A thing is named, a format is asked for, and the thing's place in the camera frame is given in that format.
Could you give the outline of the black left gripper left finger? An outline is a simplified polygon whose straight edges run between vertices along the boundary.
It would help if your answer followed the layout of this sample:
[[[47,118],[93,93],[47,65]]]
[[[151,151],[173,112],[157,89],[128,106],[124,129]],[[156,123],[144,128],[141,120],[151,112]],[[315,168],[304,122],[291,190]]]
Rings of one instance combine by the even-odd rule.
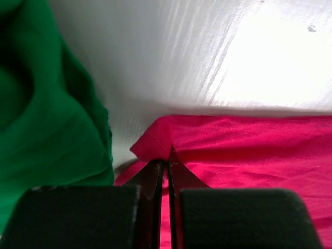
[[[47,186],[26,191],[1,248],[158,248],[163,161],[121,186]]]

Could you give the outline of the pink t shirt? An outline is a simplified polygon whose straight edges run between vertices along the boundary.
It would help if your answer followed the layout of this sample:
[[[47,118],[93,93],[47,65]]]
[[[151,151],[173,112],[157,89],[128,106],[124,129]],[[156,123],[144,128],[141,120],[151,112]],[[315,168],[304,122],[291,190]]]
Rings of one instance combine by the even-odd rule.
[[[137,161],[115,184],[171,150],[210,187],[295,191],[331,248],[331,117],[164,116],[131,147]]]

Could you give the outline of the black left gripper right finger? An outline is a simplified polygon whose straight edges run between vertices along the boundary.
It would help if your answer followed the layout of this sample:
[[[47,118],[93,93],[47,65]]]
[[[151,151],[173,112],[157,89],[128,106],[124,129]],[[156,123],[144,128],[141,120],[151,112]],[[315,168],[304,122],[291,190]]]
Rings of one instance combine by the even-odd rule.
[[[172,248],[322,248],[304,202],[282,188],[211,188],[171,149]]]

